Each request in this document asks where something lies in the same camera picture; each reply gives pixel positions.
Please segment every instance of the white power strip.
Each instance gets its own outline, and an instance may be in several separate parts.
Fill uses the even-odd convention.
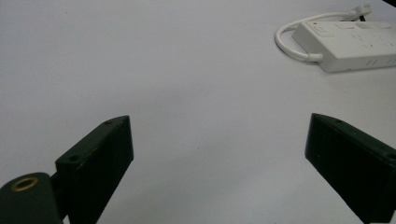
[[[322,54],[325,72],[396,66],[396,24],[303,21],[292,36],[308,54]]]

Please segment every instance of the white cable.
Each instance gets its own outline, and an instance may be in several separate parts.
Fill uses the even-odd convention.
[[[280,49],[282,49],[286,54],[288,54],[290,57],[297,59],[299,61],[303,62],[316,62],[319,63],[323,60],[323,54],[321,53],[315,53],[315,54],[307,54],[307,53],[301,53],[299,51],[293,50],[289,47],[287,47],[281,40],[280,36],[290,30],[295,30],[297,26],[302,22],[302,21],[315,21],[323,18],[330,18],[330,17],[342,17],[343,19],[345,18],[351,18],[351,17],[357,17],[357,12],[355,10],[351,10],[348,12],[335,12],[335,13],[326,13],[326,14],[321,14],[309,18],[305,18],[299,21],[294,21],[289,24],[286,24],[282,27],[280,27],[276,31],[275,35],[275,42],[279,46]]]

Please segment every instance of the screw hole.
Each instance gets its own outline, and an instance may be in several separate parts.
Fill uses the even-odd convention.
[[[23,191],[26,189],[31,188],[32,186],[34,186],[36,183],[38,182],[37,177],[26,177],[22,180],[17,181],[15,184],[13,184],[11,186],[11,190],[12,191]]]
[[[72,156],[69,158],[70,161],[78,161],[79,160],[79,156]]]

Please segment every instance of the white surface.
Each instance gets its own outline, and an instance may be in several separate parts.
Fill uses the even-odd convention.
[[[396,66],[396,26],[388,22],[304,21],[292,37],[306,52],[322,54],[325,72]]]
[[[360,224],[304,158],[309,118],[396,147],[396,68],[328,75],[274,33],[362,3],[396,21],[377,0],[0,1],[0,183],[128,114],[135,160],[99,223]]]

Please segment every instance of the power cord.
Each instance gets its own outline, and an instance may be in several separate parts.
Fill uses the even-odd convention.
[[[341,17],[343,18],[343,21],[354,21],[357,19],[361,19],[361,17],[364,19],[364,16],[368,15],[371,13],[371,8],[370,5],[365,4],[361,5],[359,7],[355,7],[354,9],[347,11],[347,12],[335,12],[335,13],[326,13],[326,14],[321,14],[313,17],[308,17],[302,20],[294,21],[289,24],[286,24],[284,26],[281,26],[277,31],[275,35],[275,42],[277,46],[282,49],[283,52],[285,52],[287,55],[290,57],[297,59],[299,61],[303,62],[314,62],[314,63],[320,63],[323,60],[323,54],[321,53],[302,53],[296,50],[293,50],[286,46],[282,40],[280,40],[280,36],[291,30],[295,30],[297,26],[303,22],[303,21],[315,21],[319,19],[324,19],[324,18],[334,18],[334,17]]]

